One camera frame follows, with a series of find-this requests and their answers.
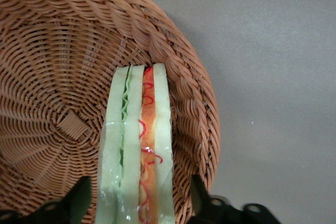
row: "sandwich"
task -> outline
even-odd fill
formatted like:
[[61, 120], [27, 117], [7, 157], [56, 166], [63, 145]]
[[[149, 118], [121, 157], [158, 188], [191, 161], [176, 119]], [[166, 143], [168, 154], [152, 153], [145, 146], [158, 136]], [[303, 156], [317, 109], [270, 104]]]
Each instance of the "sandwich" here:
[[164, 64], [117, 68], [98, 158], [96, 224], [175, 223]]

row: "gray surface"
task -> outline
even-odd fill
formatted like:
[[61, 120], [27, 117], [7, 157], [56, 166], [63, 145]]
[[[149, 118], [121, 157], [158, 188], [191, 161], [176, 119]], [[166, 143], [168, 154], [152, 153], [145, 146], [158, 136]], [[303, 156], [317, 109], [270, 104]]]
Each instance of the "gray surface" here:
[[282, 223], [336, 220], [336, 0], [154, 0], [195, 47], [218, 99], [212, 193]]

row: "black clamp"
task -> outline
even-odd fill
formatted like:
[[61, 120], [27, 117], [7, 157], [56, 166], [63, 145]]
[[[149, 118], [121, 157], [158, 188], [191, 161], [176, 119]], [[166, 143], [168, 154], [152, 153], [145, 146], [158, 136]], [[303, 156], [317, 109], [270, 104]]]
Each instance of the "black clamp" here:
[[81, 177], [68, 194], [49, 201], [28, 216], [17, 211], [0, 211], [0, 224], [80, 224], [91, 204], [91, 179]]
[[191, 194], [195, 216], [187, 224], [281, 224], [263, 205], [246, 204], [241, 211], [224, 197], [210, 196], [198, 175], [192, 176]]

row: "bread slice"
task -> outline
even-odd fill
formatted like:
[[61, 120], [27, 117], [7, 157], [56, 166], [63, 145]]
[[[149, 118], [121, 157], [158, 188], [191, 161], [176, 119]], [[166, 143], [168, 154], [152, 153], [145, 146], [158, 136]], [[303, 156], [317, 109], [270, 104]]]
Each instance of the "bread slice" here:
[[138, 223], [142, 79], [144, 66], [133, 66], [130, 74], [128, 106], [124, 122], [123, 169], [118, 201], [118, 224]]
[[173, 152], [171, 110], [165, 66], [154, 64], [154, 89], [156, 105], [155, 153], [162, 158], [156, 159], [156, 186], [159, 224], [175, 223], [173, 204]]
[[123, 132], [122, 96], [129, 68], [117, 68], [112, 79], [104, 126], [100, 135], [98, 159], [97, 224], [116, 222], [121, 181], [120, 148]]

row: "wicker basket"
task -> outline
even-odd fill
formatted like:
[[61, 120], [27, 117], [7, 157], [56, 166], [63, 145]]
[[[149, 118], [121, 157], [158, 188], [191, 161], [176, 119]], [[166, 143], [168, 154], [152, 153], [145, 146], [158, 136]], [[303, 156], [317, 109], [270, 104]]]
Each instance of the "wicker basket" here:
[[[82, 175], [96, 192], [99, 137], [117, 66], [166, 65], [177, 223], [190, 175], [210, 187], [219, 119], [193, 47], [151, 0], [0, 0], [0, 209], [29, 214]], [[92, 206], [83, 223], [93, 223]]]

